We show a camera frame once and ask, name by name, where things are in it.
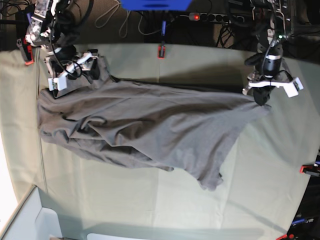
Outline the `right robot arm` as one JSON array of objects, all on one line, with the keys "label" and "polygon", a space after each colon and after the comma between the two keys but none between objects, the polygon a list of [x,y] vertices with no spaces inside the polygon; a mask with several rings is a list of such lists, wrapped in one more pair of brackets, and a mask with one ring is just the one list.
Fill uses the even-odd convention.
[{"label": "right robot arm", "polygon": [[98,51],[77,51],[74,43],[79,31],[92,12],[94,2],[88,2],[87,10],[77,22],[69,11],[69,0],[37,0],[25,40],[32,47],[40,47],[46,52],[44,62],[51,90],[64,90],[68,81],[85,77],[89,83],[98,80]]}]

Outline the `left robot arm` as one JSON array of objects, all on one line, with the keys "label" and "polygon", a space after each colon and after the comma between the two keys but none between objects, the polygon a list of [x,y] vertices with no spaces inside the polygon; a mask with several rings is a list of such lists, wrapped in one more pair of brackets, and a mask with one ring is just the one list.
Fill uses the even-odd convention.
[{"label": "left robot arm", "polygon": [[252,93],[254,101],[265,105],[275,88],[284,89],[289,98],[303,90],[301,80],[294,77],[284,59],[283,44],[290,39],[320,32],[320,2],[305,0],[307,26],[299,20],[298,7],[293,0],[253,0],[253,36],[257,39],[257,52],[244,61],[253,71],[247,76],[244,95]]}]

